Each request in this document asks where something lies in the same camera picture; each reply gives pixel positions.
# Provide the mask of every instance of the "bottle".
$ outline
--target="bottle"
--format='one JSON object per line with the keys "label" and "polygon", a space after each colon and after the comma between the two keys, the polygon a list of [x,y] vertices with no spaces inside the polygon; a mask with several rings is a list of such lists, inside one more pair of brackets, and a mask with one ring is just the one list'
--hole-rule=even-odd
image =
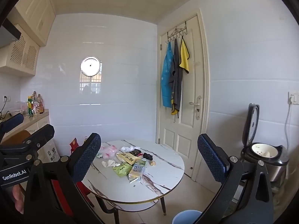
{"label": "bottle", "polygon": [[33,94],[32,94],[32,101],[35,102],[35,97],[36,97],[36,91],[33,91]]}
{"label": "bottle", "polygon": [[44,112],[44,102],[40,94],[38,94],[37,102],[38,102],[38,112],[42,114]]}
{"label": "bottle", "polygon": [[32,96],[28,96],[28,102],[27,102],[27,105],[28,105],[28,114],[30,115],[33,115],[32,113]]}
{"label": "bottle", "polygon": [[36,96],[36,92],[34,91],[32,94],[32,113],[33,115],[38,115],[39,111],[38,111],[38,102],[35,100],[35,96]]}

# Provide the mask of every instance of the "plastic bag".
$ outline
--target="plastic bag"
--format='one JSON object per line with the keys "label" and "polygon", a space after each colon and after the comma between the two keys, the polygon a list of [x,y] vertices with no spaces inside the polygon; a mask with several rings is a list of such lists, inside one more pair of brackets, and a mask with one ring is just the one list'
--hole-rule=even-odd
{"label": "plastic bag", "polygon": [[131,152],[131,151],[133,151],[134,149],[138,149],[138,150],[140,150],[141,148],[140,148],[140,147],[134,147],[134,146],[122,147],[122,148],[121,148],[121,151],[122,151],[122,152]]}
{"label": "plastic bag", "polygon": [[116,174],[119,177],[124,177],[126,175],[129,174],[129,172],[131,171],[132,166],[126,162],[124,162],[122,165],[118,166],[118,167],[114,167],[113,170],[116,172]]}
{"label": "plastic bag", "polygon": [[117,152],[116,146],[108,146],[108,147],[102,146],[99,150],[99,153],[102,154],[104,159],[113,158],[116,152]]}

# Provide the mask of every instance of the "black package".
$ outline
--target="black package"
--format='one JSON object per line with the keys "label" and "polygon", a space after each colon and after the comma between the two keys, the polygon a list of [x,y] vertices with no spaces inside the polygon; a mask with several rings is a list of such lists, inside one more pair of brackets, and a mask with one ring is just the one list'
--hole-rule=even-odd
{"label": "black package", "polygon": [[145,152],[145,153],[143,153],[143,157],[144,157],[145,159],[147,159],[147,160],[150,160],[150,161],[152,161],[152,155],[150,155],[150,154],[147,154],[146,152]]}
{"label": "black package", "polygon": [[134,155],[134,156],[138,156],[138,154],[140,154],[141,151],[138,150],[138,149],[135,149],[135,150],[131,151],[130,153],[131,153],[132,155]]}

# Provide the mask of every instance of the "power cord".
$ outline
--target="power cord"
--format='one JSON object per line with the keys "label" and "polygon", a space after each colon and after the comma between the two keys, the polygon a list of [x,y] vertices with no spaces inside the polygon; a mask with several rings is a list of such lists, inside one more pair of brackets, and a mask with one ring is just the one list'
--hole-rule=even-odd
{"label": "power cord", "polygon": [[289,140],[287,141],[287,143],[288,143],[288,145],[287,145],[288,151],[290,149],[290,144],[291,144],[290,125],[291,125],[291,118],[292,118],[292,107],[293,107],[293,101],[292,101],[292,97],[291,97],[290,98],[290,119],[289,119]]}
{"label": "power cord", "polygon": [[6,102],[7,102],[7,97],[4,96],[4,98],[5,98],[5,102],[4,102],[3,108],[2,108],[1,111],[0,111],[0,119],[3,119],[3,118],[2,118],[2,110],[4,109],[5,104],[6,104]]}

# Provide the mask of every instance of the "plastic container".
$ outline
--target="plastic container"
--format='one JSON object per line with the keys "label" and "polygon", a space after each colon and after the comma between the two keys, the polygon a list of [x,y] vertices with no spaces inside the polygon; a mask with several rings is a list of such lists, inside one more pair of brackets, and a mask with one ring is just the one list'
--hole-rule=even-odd
{"label": "plastic container", "polygon": [[182,211],[174,217],[172,224],[193,224],[201,214],[202,212],[197,210]]}
{"label": "plastic container", "polygon": [[21,102],[17,101],[16,102],[17,109],[22,110],[22,114],[28,114],[28,105],[27,102]]}

